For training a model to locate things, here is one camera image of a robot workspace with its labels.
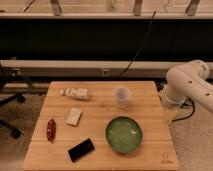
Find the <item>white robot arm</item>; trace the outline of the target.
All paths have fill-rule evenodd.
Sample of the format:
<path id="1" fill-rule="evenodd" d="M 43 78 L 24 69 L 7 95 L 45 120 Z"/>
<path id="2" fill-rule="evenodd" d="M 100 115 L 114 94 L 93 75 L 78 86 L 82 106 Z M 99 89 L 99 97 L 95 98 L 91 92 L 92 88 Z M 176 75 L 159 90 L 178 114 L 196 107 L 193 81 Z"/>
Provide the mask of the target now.
<path id="1" fill-rule="evenodd" d="M 202 60 L 179 64 L 168 70 L 167 84 L 159 92 L 167 125 L 176 118 L 186 98 L 191 98 L 213 112 L 213 85 L 206 81 L 209 74 L 210 69 Z"/>

